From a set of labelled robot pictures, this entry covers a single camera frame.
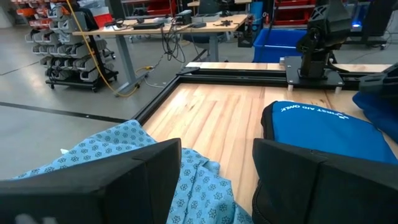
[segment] blue bag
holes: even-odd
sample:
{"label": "blue bag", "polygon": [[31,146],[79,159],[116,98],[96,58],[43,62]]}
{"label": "blue bag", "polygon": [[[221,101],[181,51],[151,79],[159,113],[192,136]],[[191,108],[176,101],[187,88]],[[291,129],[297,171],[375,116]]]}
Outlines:
{"label": "blue bag", "polygon": [[264,138],[293,146],[398,164],[382,133],[371,123],[338,111],[276,101],[262,114]]}
{"label": "blue bag", "polygon": [[353,101],[363,110],[370,122],[398,142],[398,107],[380,96],[369,93],[358,92]]}

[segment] blue plastic bin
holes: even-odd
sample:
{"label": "blue plastic bin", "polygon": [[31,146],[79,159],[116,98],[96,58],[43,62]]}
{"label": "blue plastic bin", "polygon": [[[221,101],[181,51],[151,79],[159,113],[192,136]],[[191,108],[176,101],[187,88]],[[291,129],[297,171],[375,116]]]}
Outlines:
{"label": "blue plastic bin", "polygon": [[263,29],[254,41],[253,62],[279,63],[281,57],[301,56],[296,51],[296,43],[306,33],[306,30],[272,29],[268,43],[264,46],[268,29]]}

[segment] gray floor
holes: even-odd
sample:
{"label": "gray floor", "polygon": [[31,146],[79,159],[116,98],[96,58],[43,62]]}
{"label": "gray floor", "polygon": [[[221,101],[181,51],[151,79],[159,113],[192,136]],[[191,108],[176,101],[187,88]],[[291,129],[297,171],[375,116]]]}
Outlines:
{"label": "gray floor", "polygon": [[[142,85],[129,98],[115,98],[107,88],[98,93],[64,86],[51,90],[44,83],[45,69],[38,64],[31,65],[39,58],[31,54],[32,46],[24,42],[28,31],[26,27],[0,29],[0,102],[129,119],[160,91],[160,88]],[[107,41],[108,47],[116,51],[114,39]],[[163,52],[159,38],[136,40],[134,45],[129,45],[129,50],[136,68],[155,64]],[[192,44],[183,50],[187,61],[196,56]],[[344,46],[336,57],[339,63],[396,63],[397,50],[396,44],[384,51]],[[251,62],[253,54],[254,49],[238,48],[237,43],[220,45],[220,56],[227,57],[230,62]],[[113,83],[114,88],[125,81],[118,52],[116,56],[115,70],[120,75],[119,81]],[[180,67],[176,61],[163,59],[148,82],[164,85]],[[46,164],[60,156],[61,148],[69,149],[85,137],[115,125],[5,106],[0,106],[0,124],[0,179]]]}

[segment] wooden surface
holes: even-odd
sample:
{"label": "wooden surface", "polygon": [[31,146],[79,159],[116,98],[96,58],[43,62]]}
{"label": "wooden surface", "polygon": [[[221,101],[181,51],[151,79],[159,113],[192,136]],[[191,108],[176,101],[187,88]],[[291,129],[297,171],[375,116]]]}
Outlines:
{"label": "wooden surface", "polygon": [[[238,29],[240,25],[243,24],[245,21],[247,15],[239,14],[239,15],[232,15],[228,17],[222,17],[219,18],[216,22],[207,22],[206,27],[202,28],[188,28],[185,30],[180,31],[180,33],[217,33],[217,32],[233,32]],[[225,26],[214,26],[215,24],[220,24],[221,21],[224,20],[230,20],[232,21],[231,25],[228,27]],[[127,20],[124,21],[125,25],[133,25],[137,21],[136,20]],[[145,22],[150,23],[153,22],[153,19],[146,19]],[[184,29],[186,26],[181,26],[177,28],[179,29]],[[170,29],[170,25],[166,24],[165,27],[163,27],[164,33],[168,33]],[[136,35],[136,34],[161,34],[162,31],[161,29],[149,29],[149,30],[134,30],[134,29],[126,29],[126,30],[113,30],[112,28],[101,28],[98,30],[93,30],[90,32],[74,32],[73,35]]]}
{"label": "wooden surface", "polygon": [[[351,72],[381,72],[391,65],[354,65],[354,64],[336,64],[337,67],[349,70]],[[227,69],[245,69],[245,70],[285,70],[284,66],[278,63],[228,63],[228,62],[190,62],[187,67],[200,68],[227,68]]]}
{"label": "wooden surface", "polygon": [[[235,0],[235,4],[247,4],[251,3],[251,0]],[[187,4],[188,7],[197,7],[200,5],[200,1],[193,1]]]}
{"label": "wooden surface", "polygon": [[[380,72],[388,65],[342,65],[351,71]],[[276,64],[202,63],[202,68],[266,69]],[[366,120],[352,102],[355,91],[300,90],[264,86],[229,86],[183,83],[166,99],[144,125],[157,141],[181,138],[189,147],[221,164],[221,176],[232,181],[235,200],[251,213],[257,185],[252,159],[252,142],[262,138],[263,109],[275,100],[293,100],[342,111]],[[398,156],[398,145],[386,141]]]}
{"label": "wooden surface", "polygon": [[200,1],[193,1],[187,4],[188,7],[197,7],[200,5]]}

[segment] light blue patterned fabric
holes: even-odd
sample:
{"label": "light blue patterned fabric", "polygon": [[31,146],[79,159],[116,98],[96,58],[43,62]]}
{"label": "light blue patterned fabric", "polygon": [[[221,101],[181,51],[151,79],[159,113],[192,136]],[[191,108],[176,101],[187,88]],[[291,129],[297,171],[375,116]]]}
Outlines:
{"label": "light blue patterned fabric", "polygon": [[[64,169],[154,144],[135,121],[128,121],[95,134],[52,163],[18,178]],[[220,165],[192,149],[182,150],[180,177],[167,223],[252,223],[251,217],[234,202],[231,182],[218,175]]]}

